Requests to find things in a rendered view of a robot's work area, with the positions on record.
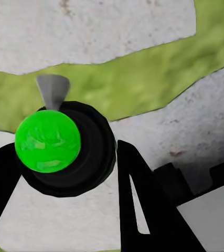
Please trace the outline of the insectifuge atomizer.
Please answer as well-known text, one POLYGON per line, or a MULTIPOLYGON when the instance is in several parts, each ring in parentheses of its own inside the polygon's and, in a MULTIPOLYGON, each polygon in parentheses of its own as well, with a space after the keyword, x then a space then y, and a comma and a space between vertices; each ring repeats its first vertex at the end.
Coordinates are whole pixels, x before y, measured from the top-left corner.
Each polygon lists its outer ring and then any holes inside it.
POLYGON ((110 124, 93 106, 63 101, 71 81, 58 74, 36 78, 45 108, 29 115, 15 134, 19 172, 44 195, 74 197, 90 191, 117 166, 110 124))

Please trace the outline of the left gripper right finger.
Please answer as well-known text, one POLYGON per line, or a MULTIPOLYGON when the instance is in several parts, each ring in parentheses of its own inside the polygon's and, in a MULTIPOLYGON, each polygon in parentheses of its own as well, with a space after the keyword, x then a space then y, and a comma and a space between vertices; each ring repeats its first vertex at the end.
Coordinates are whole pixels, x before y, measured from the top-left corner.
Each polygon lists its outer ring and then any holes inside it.
POLYGON ((206 252, 138 149, 117 141, 121 252, 206 252), (133 180, 150 231, 137 229, 133 180))

